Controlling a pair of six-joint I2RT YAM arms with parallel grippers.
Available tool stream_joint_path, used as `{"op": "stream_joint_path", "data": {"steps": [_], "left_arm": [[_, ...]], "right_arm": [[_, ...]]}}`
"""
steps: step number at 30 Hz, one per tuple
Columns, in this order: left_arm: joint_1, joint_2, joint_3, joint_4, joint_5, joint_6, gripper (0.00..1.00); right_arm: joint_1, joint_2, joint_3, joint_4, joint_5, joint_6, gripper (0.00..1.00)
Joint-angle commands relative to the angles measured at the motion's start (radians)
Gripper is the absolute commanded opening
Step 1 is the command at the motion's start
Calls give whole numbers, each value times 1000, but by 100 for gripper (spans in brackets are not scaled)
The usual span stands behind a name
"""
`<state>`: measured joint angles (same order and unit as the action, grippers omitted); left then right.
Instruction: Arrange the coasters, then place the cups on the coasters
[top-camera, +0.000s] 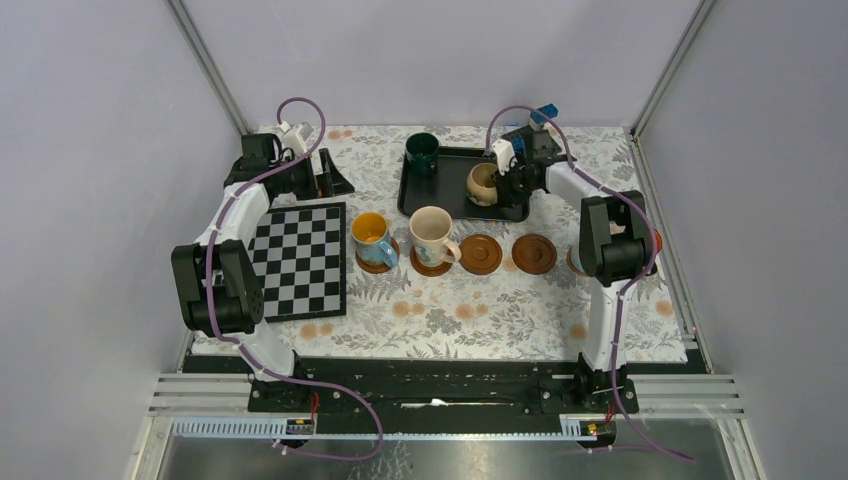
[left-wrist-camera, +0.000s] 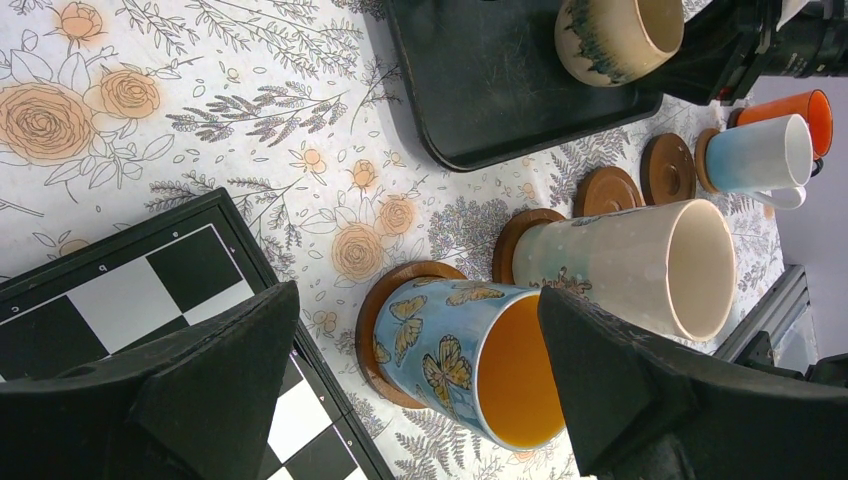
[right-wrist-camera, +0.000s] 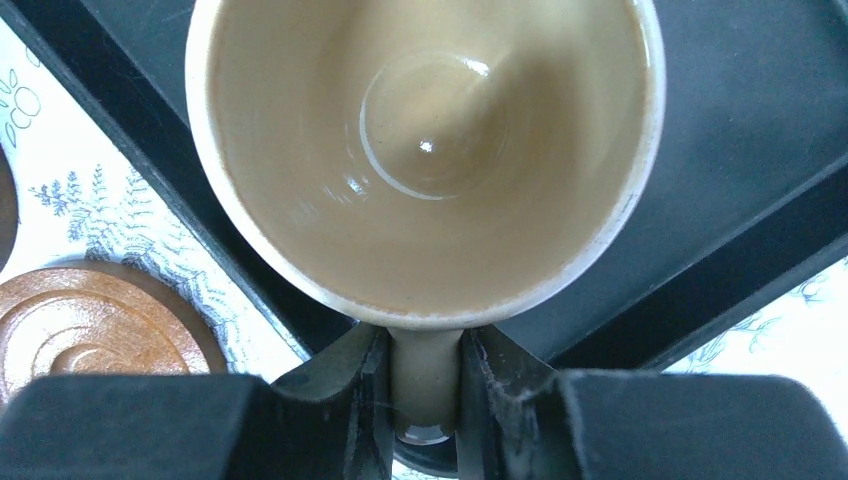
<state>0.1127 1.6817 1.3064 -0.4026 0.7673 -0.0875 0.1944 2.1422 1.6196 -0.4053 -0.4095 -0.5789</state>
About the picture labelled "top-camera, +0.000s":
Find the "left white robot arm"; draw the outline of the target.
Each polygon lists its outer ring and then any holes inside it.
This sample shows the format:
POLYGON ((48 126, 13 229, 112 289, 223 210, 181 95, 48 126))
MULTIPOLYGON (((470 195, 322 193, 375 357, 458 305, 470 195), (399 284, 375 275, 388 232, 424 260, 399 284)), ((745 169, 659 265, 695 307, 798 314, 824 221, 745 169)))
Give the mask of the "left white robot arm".
POLYGON ((296 351, 264 318, 264 290, 248 246, 272 201, 350 194, 354 188, 318 143, 306 148, 297 133, 247 134, 225 181, 224 198, 207 229, 171 254, 183 321, 235 347, 260 381, 274 382, 272 398, 288 411, 309 401, 310 385, 295 374, 296 351))

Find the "brown wooden coaster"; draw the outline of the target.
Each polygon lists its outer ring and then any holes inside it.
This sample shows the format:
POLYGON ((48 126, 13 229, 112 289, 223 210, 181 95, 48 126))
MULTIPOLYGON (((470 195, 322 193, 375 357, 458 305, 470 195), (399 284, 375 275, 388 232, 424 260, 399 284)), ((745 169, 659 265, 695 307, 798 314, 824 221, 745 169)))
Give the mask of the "brown wooden coaster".
POLYGON ((356 241, 356 262, 365 272, 370 274, 381 274, 396 268, 399 263, 399 245, 397 241, 389 237, 385 239, 363 243, 356 241))
POLYGON ((500 244, 489 235, 470 235, 459 244, 459 248, 461 266, 475 275, 493 273, 501 265, 503 259, 500 244))
POLYGON ((448 272, 453 266, 452 262, 442 262, 440 265, 435 267, 428 267, 424 265, 419 259, 417 255, 417 251, 415 247, 410 249, 410 262, 413 269, 419 274, 425 277, 438 277, 446 272, 448 272))
POLYGON ((554 268, 558 253, 554 244, 539 234, 526 234, 519 237, 511 249, 516 267, 525 273, 541 275, 554 268))

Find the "black serving tray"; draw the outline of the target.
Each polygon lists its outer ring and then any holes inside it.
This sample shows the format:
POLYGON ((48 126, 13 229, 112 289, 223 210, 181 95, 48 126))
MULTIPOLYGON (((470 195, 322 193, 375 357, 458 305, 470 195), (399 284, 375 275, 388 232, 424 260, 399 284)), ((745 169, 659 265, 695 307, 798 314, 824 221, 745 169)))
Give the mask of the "black serving tray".
POLYGON ((529 216, 528 201, 514 207, 481 207, 467 198, 467 175, 474 166, 488 161, 482 148, 441 146, 438 153, 438 170, 429 177, 412 173, 407 160, 401 157, 397 198, 397 208, 401 214, 410 216, 421 207, 437 206, 455 220, 518 223, 529 216))

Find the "orange mug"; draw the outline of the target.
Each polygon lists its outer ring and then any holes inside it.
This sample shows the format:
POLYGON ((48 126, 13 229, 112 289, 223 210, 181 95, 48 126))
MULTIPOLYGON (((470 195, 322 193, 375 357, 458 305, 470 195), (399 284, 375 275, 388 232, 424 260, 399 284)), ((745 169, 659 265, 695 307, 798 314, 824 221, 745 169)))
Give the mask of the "orange mug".
POLYGON ((655 240, 656 240, 656 250, 657 254, 659 254, 663 249, 663 237, 658 230, 654 230, 655 240))

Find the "beige mug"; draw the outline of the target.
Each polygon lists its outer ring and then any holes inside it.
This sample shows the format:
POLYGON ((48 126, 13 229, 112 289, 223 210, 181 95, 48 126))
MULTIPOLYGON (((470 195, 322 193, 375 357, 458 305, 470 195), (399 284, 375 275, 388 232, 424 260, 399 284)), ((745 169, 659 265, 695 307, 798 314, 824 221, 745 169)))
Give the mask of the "beige mug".
POLYGON ((492 163, 477 164, 469 171, 466 177, 466 196, 473 204, 491 207, 497 203, 494 181, 497 172, 497 165, 492 163))

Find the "light wooden coaster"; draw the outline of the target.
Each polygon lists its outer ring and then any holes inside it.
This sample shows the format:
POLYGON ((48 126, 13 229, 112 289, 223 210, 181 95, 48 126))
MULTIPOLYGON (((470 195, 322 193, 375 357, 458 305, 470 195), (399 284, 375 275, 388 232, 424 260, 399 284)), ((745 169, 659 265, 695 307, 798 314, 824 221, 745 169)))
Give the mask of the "light wooden coaster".
POLYGON ((586 276, 586 272, 584 271, 580 259, 579 259, 579 249, 574 245, 571 245, 567 252, 567 264, 569 268, 579 276, 586 276))

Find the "tall cream floral mug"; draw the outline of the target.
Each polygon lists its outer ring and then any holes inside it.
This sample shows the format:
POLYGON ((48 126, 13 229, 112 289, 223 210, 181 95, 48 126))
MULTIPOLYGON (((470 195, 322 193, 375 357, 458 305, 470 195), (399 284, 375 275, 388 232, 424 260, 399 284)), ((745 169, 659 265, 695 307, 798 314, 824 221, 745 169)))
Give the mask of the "tall cream floral mug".
POLYGON ((440 267, 462 259, 458 244, 451 239, 453 220, 450 214, 437 206, 425 206, 409 218, 415 255, 427 268, 440 267))

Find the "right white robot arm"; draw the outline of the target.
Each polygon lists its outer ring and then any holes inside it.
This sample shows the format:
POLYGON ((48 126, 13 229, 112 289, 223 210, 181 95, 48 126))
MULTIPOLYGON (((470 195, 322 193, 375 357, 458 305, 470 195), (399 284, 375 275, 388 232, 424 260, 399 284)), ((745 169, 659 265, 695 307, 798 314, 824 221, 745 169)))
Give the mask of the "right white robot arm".
POLYGON ((617 192, 581 170, 570 151, 550 155, 532 150, 527 136, 517 152, 507 139, 486 141, 497 165, 497 200, 514 205, 537 190, 560 197, 579 212, 574 266, 590 277, 588 337, 578 355, 570 387, 583 410, 597 412, 621 394, 626 359, 620 343, 633 286, 655 271, 657 232, 641 192, 617 192))

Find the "dark green mug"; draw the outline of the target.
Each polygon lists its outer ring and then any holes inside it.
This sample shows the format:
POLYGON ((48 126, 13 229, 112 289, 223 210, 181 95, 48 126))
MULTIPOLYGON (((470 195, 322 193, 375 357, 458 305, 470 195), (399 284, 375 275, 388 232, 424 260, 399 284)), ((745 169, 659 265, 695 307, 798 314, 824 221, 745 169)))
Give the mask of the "dark green mug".
POLYGON ((436 136, 419 132, 405 143, 406 164, 415 175, 430 177, 436 174, 440 143, 436 136))

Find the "blue mug yellow inside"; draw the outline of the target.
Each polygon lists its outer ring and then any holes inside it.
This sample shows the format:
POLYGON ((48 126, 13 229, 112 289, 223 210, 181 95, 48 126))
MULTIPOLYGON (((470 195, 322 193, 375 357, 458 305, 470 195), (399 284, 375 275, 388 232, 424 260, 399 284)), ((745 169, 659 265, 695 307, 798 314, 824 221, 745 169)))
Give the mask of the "blue mug yellow inside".
POLYGON ((383 239, 388 241, 389 237, 392 237, 387 220, 375 212, 366 212, 355 217, 351 226, 351 235, 354 242, 355 254, 356 241, 370 243, 383 239))

